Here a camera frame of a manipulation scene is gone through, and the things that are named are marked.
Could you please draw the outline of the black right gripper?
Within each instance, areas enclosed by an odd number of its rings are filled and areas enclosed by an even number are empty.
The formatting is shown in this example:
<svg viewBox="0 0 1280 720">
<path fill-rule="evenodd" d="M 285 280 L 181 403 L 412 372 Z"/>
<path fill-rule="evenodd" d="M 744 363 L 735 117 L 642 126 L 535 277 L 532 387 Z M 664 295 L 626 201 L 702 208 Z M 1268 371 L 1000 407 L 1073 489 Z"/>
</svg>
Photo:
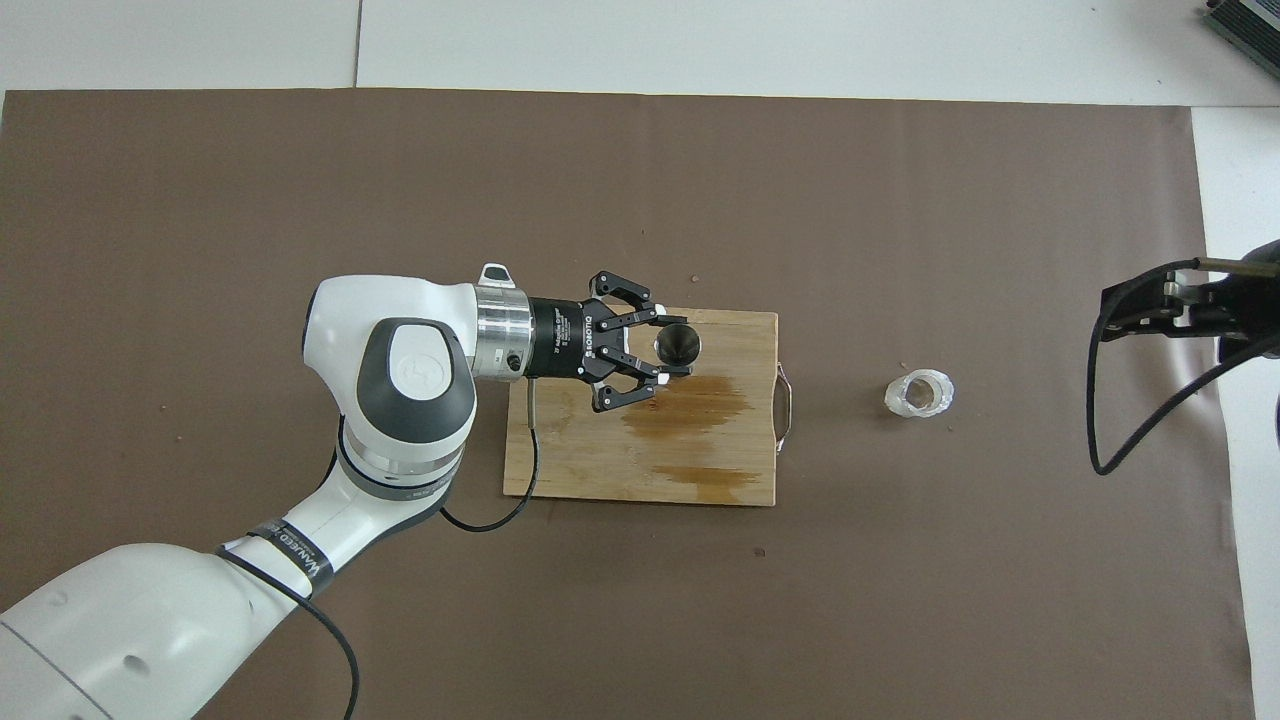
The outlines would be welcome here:
<svg viewBox="0 0 1280 720">
<path fill-rule="evenodd" d="M 1192 284 L 1185 272 L 1166 272 L 1140 281 L 1121 299 L 1123 287 L 1124 283 L 1114 284 L 1101 293 L 1101 315 L 1105 315 L 1101 342 L 1138 334 L 1196 337 L 1190 310 L 1201 304 L 1201 287 Z M 1277 275 L 1229 274 L 1202 290 L 1206 302 L 1196 309 L 1196 322 L 1219 340 L 1220 364 L 1247 354 L 1277 357 Z"/>
</svg>

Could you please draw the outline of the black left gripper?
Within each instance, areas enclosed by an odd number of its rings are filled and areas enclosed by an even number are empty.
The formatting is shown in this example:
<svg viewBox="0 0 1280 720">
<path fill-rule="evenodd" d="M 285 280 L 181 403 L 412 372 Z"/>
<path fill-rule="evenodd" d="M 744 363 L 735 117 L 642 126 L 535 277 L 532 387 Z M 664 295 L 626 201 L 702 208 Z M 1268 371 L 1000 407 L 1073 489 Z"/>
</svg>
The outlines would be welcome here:
<svg viewBox="0 0 1280 720">
<path fill-rule="evenodd" d="M 596 346 L 595 331 L 618 331 L 631 325 L 654 325 L 660 313 L 652 291 L 612 272 L 591 279 L 591 296 L 582 302 L 531 297 L 531 350 L 527 374 L 532 378 L 580 379 L 590 383 L 591 410 L 608 413 L 652 400 L 675 378 L 692 374 L 692 364 L 652 364 L 611 346 Z M 628 305 L 630 313 L 614 313 L 605 299 Z M 612 375 L 634 384 L 617 388 Z"/>
</svg>

